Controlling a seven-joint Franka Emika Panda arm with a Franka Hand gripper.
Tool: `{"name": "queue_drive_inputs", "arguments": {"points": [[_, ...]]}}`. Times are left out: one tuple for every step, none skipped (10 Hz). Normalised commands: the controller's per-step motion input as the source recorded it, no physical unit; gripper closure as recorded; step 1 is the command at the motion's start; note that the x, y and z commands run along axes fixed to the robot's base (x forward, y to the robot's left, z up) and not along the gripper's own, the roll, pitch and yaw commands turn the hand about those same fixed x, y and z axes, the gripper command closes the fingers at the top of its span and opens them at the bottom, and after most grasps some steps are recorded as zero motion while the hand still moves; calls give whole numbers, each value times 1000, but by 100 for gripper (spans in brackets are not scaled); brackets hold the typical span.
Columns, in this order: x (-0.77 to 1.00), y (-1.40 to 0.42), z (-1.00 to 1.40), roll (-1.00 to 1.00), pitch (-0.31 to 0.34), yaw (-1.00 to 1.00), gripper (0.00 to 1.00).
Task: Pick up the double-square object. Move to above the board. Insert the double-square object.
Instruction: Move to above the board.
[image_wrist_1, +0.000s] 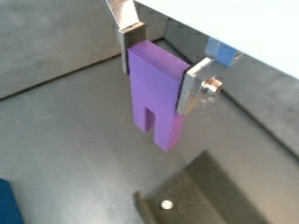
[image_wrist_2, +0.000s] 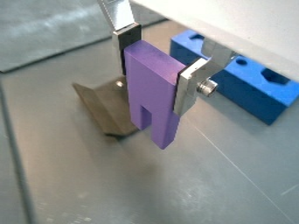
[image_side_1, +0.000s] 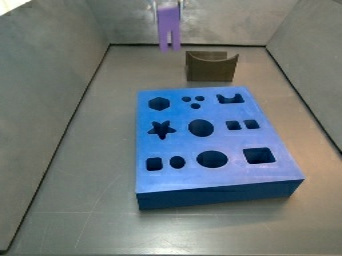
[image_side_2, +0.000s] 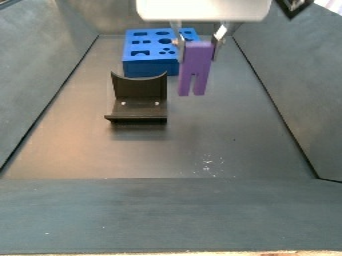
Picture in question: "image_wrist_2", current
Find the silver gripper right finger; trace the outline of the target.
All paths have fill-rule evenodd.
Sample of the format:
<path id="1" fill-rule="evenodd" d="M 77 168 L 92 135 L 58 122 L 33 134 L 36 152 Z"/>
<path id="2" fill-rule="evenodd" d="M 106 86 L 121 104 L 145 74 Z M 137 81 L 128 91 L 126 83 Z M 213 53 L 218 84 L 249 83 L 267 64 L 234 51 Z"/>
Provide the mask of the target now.
<path id="1" fill-rule="evenodd" d="M 205 38 L 201 53 L 208 58 L 196 59 L 177 74 L 176 96 L 172 111 L 182 116 L 196 101 L 196 95 L 210 96 L 217 83 L 209 77 L 220 72 L 229 62 L 238 56 L 224 45 Z"/>

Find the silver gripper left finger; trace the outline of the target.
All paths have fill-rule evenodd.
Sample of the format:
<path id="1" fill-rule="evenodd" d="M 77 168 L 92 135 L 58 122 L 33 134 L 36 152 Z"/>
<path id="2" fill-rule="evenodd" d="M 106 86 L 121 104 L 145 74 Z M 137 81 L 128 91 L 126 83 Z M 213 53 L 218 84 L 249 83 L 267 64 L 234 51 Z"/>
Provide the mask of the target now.
<path id="1" fill-rule="evenodd" d="M 97 0 L 110 34 L 121 74 L 126 74 L 124 49 L 141 39 L 141 25 L 134 21 L 128 0 Z"/>

